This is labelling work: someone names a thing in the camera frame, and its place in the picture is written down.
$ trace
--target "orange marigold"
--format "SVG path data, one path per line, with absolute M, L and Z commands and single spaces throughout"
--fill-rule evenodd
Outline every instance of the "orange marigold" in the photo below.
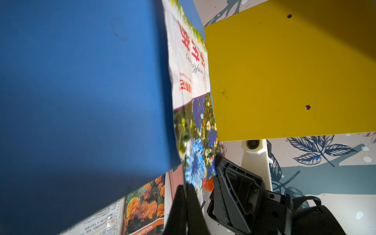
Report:
M 157 216 L 158 217 L 164 216 L 164 204 L 159 204 L 158 211 L 157 211 Z
M 152 203 L 149 204 L 147 208 L 147 216 L 149 219 L 153 217 L 153 215 L 157 212 L 157 202 L 153 201 Z
M 127 205 L 127 218 L 130 218 L 132 220 L 135 216 L 135 212 L 139 207 L 140 199 L 138 197 L 132 198 Z
M 124 234 L 125 234 L 125 232 L 127 230 L 128 222 L 129 222 L 129 218 L 125 218 L 124 219 Z
M 152 192 L 152 185 L 150 183 L 147 183 L 144 185 L 144 199 L 149 199 L 150 198 L 150 193 Z
M 138 210 L 137 216 L 141 220 L 141 222 L 143 222 L 144 219 L 147 217 L 147 210 L 148 210 L 148 208 L 149 208 L 149 203 L 148 202 L 144 202 L 144 203 L 142 203 L 140 209 Z
M 155 179 L 155 183 L 159 184 L 162 181 L 162 176 Z
M 161 195 L 161 197 L 164 197 L 164 185 L 162 186 L 161 192 L 159 194 Z

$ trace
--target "blue board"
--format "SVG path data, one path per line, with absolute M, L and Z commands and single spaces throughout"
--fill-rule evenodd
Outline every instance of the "blue board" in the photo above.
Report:
M 180 164 L 161 1 L 6 0 L 0 35 L 0 234 L 59 233 Z

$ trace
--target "flower seed packet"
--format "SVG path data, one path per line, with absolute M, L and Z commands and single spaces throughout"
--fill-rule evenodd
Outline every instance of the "flower seed packet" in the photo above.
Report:
M 165 178 L 164 174 L 127 195 L 124 210 L 124 235 L 162 234 Z
M 215 175 L 220 151 L 210 99 L 208 53 L 178 0 L 162 0 L 168 39 L 174 129 L 185 181 L 198 192 Z

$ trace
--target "yellow panel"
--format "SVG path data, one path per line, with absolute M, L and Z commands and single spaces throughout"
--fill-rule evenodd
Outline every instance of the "yellow panel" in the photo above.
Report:
M 376 131 L 376 1 L 269 0 L 205 35 L 220 141 Z

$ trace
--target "blue flower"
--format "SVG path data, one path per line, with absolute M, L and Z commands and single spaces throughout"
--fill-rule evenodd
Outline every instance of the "blue flower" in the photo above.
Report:
M 209 146 L 213 147 L 214 146 L 214 143 L 217 141 L 217 133 L 215 132 L 215 130 L 211 130 L 209 132 Z
M 215 171 L 215 158 L 214 158 L 214 161 L 213 161 L 213 165 L 211 165 L 209 170 L 208 170 L 208 175 L 212 176 L 213 172 L 214 172 L 214 175 L 217 174 L 217 172 Z
M 204 113 L 204 102 L 205 96 L 202 96 L 193 101 L 193 119 L 196 123 L 196 128 L 201 130 L 202 118 L 201 115 Z
M 202 180 L 205 178 L 203 151 L 202 141 L 198 139 L 192 144 L 191 154 L 186 160 L 185 180 L 193 184 L 196 190 L 202 187 Z

